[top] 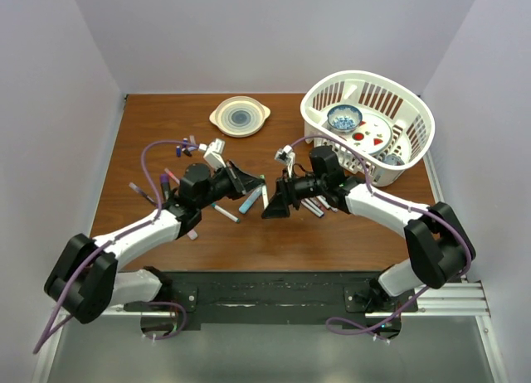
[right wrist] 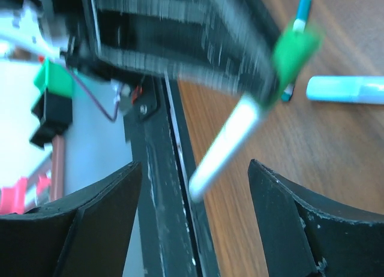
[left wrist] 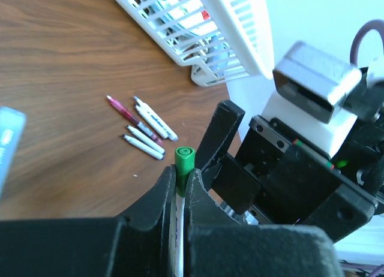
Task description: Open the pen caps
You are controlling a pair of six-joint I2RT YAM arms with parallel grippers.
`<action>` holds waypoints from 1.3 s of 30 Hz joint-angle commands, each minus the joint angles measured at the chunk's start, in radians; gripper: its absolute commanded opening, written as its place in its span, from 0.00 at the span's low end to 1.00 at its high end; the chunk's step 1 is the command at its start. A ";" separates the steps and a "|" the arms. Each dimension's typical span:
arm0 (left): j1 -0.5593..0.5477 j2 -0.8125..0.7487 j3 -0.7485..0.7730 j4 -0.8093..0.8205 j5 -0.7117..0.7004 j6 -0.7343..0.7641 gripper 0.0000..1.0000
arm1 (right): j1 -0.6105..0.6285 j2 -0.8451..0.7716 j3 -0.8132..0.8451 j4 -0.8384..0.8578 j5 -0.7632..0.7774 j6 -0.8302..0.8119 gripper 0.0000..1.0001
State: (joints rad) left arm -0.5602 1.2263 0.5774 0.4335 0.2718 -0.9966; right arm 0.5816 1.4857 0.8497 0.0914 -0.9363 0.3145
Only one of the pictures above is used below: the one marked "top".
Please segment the light blue highlighter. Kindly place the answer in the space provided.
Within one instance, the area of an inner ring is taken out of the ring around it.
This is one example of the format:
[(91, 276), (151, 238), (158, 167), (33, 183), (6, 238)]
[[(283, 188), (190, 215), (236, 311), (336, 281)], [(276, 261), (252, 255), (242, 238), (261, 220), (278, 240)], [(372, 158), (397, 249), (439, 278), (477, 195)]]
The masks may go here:
[(240, 205), (238, 211), (245, 215), (255, 204), (255, 202), (261, 197), (262, 190), (261, 187), (256, 188)]

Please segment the white marker teal cap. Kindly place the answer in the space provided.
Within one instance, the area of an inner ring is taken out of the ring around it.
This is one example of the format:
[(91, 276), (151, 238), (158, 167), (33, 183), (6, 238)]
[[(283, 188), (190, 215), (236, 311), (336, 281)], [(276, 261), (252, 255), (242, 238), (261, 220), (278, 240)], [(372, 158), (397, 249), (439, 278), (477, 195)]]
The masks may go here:
[(230, 219), (231, 221), (235, 222), (235, 223), (239, 223), (240, 222), (240, 218), (233, 215), (231, 212), (225, 210), (224, 208), (220, 207), (219, 205), (215, 204), (215, 203), (212, 203), (212, 208), (217, 211), (218, 213), (222, 214), (223, 216), (225, 216), (226, 218)]

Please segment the red transparent pen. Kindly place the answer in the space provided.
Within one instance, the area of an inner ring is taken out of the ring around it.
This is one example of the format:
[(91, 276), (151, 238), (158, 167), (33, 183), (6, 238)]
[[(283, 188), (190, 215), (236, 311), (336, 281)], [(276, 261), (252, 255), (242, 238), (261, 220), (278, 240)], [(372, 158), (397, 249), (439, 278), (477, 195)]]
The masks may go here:
[(323, 212), (326, 211), (326, 208), (317, 200), (317, 198), (312, 198), (312, 202)]

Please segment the lavender highlighter pen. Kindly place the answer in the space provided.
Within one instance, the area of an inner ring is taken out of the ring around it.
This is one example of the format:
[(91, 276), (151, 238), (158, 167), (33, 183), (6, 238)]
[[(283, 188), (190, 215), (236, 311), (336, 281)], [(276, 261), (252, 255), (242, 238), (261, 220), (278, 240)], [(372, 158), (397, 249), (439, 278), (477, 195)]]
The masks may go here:
[(187, 236), (190, 240), (195, 240), (197, 237), (198, 237), (198, 234), (195, 230), (190, 230), (188, 233), (187, 233)]

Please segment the white marker green cap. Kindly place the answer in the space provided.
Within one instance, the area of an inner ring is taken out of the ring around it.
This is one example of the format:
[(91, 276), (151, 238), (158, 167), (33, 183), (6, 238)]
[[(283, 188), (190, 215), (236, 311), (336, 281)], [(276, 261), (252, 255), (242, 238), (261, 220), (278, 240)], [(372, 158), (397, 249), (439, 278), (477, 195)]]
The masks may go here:
[(267, 185), (266, 185), (266, 177), (264, 174), (260, 175), (263, 185), (261, 187), (261, 196), (262, 196), (262, 202), (263, 202), (263, 209), (265, 210), (269, 205), (269, 197), (268, 197), (268, 191), (267, 191)]

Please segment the white marker dark blue cap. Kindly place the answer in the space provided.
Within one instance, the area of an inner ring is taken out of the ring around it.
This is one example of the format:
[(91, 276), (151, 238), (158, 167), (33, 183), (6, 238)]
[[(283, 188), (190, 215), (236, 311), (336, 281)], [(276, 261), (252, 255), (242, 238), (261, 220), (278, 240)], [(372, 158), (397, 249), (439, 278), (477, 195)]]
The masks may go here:
[(314, 214), (318, 218), (322, 217), (323, 212), (321, 210), (316, 209), (314, 206), (311, 206), (306, 200), (303, 200), (301, 202), (301, 205), (308, 209), (312, 214)]

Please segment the white marker black cap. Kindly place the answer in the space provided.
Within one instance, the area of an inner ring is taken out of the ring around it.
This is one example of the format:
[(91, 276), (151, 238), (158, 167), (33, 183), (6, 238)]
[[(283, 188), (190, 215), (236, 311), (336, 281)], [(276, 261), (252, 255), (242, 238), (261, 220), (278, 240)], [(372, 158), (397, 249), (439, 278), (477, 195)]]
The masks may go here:
[(317, 196), (317, 199), (327, 210), (332, 209), (332, 206), (326, 201), (323, 196)]

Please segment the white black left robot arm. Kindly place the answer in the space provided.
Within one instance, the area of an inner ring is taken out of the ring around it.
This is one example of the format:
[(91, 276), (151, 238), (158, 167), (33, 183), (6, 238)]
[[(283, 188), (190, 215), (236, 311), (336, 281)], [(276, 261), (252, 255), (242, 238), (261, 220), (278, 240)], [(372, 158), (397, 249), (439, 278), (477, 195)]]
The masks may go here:
[(158, 273), (121, 269), (151, 249), (185, 236), (201, 221), (204, 208), (224, 197), (240, 199), (264, 182), (233, 162), (216, 170), (194, 163), (175, 188), (163, 178), (162, 203), (148, 216), (107, 235), (70, 238), (45, 282), (45, 293), (83, 324), (116, 304), (145, 302), (153, 310), (165, 309), (172, 290)]

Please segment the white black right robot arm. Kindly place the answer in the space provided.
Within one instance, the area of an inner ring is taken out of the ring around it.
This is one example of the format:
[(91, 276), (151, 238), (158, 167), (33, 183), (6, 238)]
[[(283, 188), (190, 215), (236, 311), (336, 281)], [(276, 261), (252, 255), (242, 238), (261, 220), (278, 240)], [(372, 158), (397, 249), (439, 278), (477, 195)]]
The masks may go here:
[(380, 273), (369, 291), (376, 309), (389, 310), (400, 295), (420, 285), (441, 288), (470, 268), (475, 251), (448, 204), (427, 206), (379, 191), (347, 175), (329, 146), (310, 150), (312, 169), (302, 176), (294, 172), (295, 152), (290, 145), (279, 149), (275, 158), (285, 167), (263, 218), (287, 218), (302, 201), (321, 196), (330, 206), (375, 221), (405, 239), (407, 259)]

